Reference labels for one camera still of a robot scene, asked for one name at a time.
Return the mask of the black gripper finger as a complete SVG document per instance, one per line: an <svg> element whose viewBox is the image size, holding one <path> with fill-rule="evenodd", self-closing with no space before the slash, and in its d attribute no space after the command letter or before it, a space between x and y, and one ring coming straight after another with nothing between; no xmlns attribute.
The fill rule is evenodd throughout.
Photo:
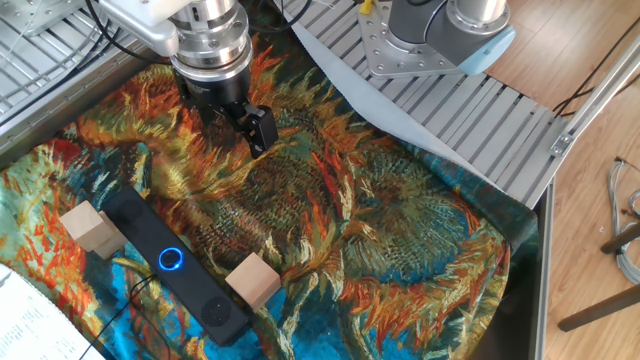
<svg viewBox="0 0 640 360"><path fill-rule="evenodd" d="M208 130L221 129L223 118L215 111L202 110L199 112L203 126Z"/></svg>
<svg viewBox="0 0 640 360"><path fill-rule="evenodd" d="M222 106L221 111L233 129L244 137L253 159L269 150L279 138L273 112L268 106L235 102Z"/></svg>

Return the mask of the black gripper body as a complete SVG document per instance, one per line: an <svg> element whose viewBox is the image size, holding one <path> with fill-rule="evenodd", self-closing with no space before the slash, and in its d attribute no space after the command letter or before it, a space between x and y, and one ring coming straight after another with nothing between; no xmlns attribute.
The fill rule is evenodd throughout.
<svg viewBox="0 0 640 360"><path fill-rule="evenodd" d="M218 68L196 68L172 60L180 96L199 108L224 108L232 114L245 114L249 100L250 60L237 60Z"/></svg>

